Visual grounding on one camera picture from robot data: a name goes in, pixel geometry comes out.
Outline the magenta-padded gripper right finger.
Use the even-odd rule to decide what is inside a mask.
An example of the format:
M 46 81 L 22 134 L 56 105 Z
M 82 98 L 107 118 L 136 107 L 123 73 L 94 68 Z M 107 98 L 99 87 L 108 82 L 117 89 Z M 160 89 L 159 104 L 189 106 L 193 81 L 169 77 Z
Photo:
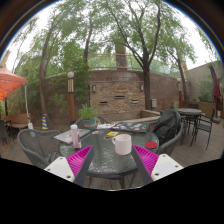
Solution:
M 183 169 L 183 166 L 169 155 L 157 155 L 137 145 L 132 146 L 131 154 L 144 185 Z

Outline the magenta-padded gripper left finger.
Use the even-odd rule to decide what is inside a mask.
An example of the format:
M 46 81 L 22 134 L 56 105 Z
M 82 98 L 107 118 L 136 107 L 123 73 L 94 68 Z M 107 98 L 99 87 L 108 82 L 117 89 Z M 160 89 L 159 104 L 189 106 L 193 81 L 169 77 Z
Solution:
M 45 171 L 82 186 L 93 156 L 94 147 L 90 145 L 68 157 L 58 157 Z

